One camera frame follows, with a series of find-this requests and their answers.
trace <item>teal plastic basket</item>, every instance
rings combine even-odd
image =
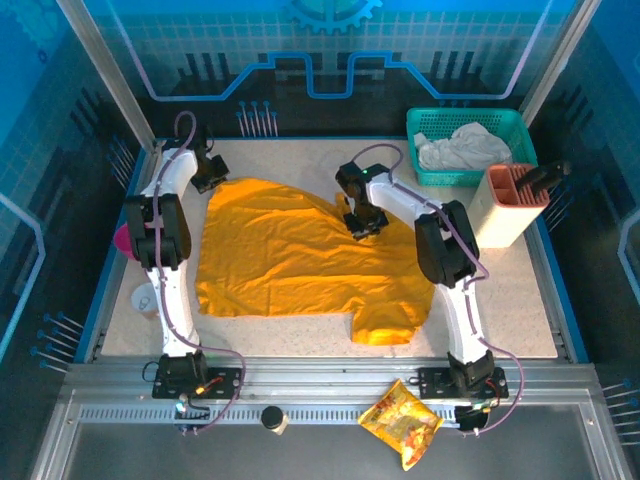
[[[531,137],[518,112],[506,108],[412,108],[407,112],[409,155],[420,185],[477,187],[484,170],[425,170],[418,161],[413,136],[422,132],[429,140],[449,138],[467,123],[478,122],[511,149],[514,163],[538,165]]]

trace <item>yellow shirt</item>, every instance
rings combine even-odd
[[[380,235],[356,241],[340,209],[315,195],[252,178],[219,186],[196,277],[200,312],[353,312],[353,342],[408,343],[435,288],[418,267],[413,230],[387,218]]]

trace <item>blue frame edge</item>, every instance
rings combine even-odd
[[[587,354],[587,349],[584,346],[580,327],[578,327],[578,321],[576,320],[573,307],[571,306],[571,301],[569,300],[569,293],[567,292],[567,287],[564,284],[564,279],[560,272],[558,259],[556,258],[555,251],[553,250],[553,245],[551,244],[549,230],[547,230],[547,226],[545,225],[542,217],[537,218],[536,225],[538,227],[538,232],[540,233],[540,239],[542,240],[542,246],[547,256],[547,261],[549,262],[549,268],[551,269],[551,275],[553,276],[558,298],[560,299],[560,305],[564,312],[567,330],[570,337],[565,340],[570,341],[573,345],[573,349],[576,353],[575,360],[577,363],[589,363],[589,355]]]
[[[131,181],[129,182],[127,195],[133,195],[135,193],[138,185],[138,179],[140,178],[140,173],[142,172],[142,167],[145,163],[146,157],[147,153],[144,151],[144,149],[140,148],[140,153],[138,154],[138,159],[136,161],[136,168],[134,169],[133,175],[131,176]],[[116,230],[120,228],[120,226],[124,223],[125,214],[123,208],[120,210],[120,216],[118,217]],[[80,337],[80,342],[78,343],[78,349],[76,350],[76,354],[73,357],[73,363],[85,363],[87,351],[91,346],[91,340],[94,333],[93,331],[98,322],[98,314],[102,307],[104,293],[107,289],[109,276],[111,275],[111,270],[113,269],[113,265],[117,258],[116,255],[118,255],[118,249],[115,247],[113,242],[111,242],[109,252],[107,253],[107,258],[105,259],[104,266],[102,267],[102,272],[100,273],[100,279],[98,280],[96,292],[94,293],[93,300],[91,301],[91,307],[89,308],[89,313],[87,314],[87,320],[84,324],[82,336]]]

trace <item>gray floor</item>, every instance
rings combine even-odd
[[[67,479],[518,479],[598,478],[571,408],[522,407],[485,437],[442,429],[420,463],[359,426],[221,426],[183,438],[173,427],[83,425]]]

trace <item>aluminum frame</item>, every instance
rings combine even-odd
[[[571,18],[560,43],[551,57],[549,65],[527,93],[519,109],[527,127],[530,127],[533,123],[551,88],[567,66],[571,54],[576,49],[589,23],[591,23],[591,19],[600,6],[600,2],[601,0],[583,0]]]
[[[127,81],[82,0],[57,0],[93,66],[111,93],[142,148],[151,153],[155,135]]]
[[[116,410],[173,404],[170,400],[151,398],[151,387],[141,377],[143,360],[122,360],[124,363],[70,367],[33,470],[33,480],[64,478],[74,442],[78,438],[78,427],[83,422],[91,423],[82,417],[83,408],[100,406]],[[221,363],[235,365],[233,361]],[[498,364],[505,369],[510,384],[517,384],[518,370],[515,365],[508,361],[499,361]],[[594,367],[544,360],[528,360],[523,364],[527,381],[521,405],[577,406],[600,478],[632,479]],[[232,411],[246,409],[250,405],[268,404],[301,408],[318,405],[370,406],[397,378],[406,383],[416,375],[419,367],[446,365],[446,360],[426,358],[250,358],[245,387]],[[418,393],[416,386],[409,386],[409,389]],[[512,394],[505,404],[510,404],[513,398]],[[205,403],[219,406],[223,402]],[[112,417],[112,423],[120,424],[171,423],[153,416],[143,420],[118,415]]]

